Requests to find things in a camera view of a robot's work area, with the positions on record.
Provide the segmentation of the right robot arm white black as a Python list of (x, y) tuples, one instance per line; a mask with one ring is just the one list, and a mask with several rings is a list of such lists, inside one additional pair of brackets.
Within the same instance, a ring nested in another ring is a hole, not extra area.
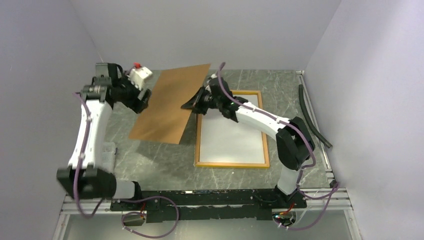
[(300, 117), (284, 118), (255, 106), (248, 99), (234, 95), (227, 82), (216, 74), (211, 75), (206, 85), (182, 104), (181, 109), (200, 115), (216, 109), (224, 118), (271, 137), (276, 142), (278, 159), (282, 163), (275, 186), (275, 202), (282, 208), (293, 203), (294, 194), (299, 191), (305, 162), (314, 159), (315, 149), (306, 124)]

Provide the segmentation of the brown backing board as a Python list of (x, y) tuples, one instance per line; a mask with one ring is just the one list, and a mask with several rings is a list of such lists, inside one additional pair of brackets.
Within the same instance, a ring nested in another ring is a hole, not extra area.
[(203, 85), (210, 64), (163, 70), (158, 77), (148, 107), (129, 133), (131, 140), (179, 144), (191, 111), (181, 106)]

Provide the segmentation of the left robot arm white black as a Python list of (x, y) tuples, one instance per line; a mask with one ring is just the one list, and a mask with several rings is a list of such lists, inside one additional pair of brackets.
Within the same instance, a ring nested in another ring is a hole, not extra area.
[(130, 210), (143, 204), (140, 186), (135, 181), (118, 180), (104, 166), (103, 147), (114, 105), (122, 103), (139, 114), (148, 107), (152, 91), (146, 80), (152, 71), (138, 63), (129, 70), (116, 63), (97, 63), (95, 76), (76, 94), (81, 102), (81, 120), (75, 148), (56, 179), (75, 200), (123, 199)]

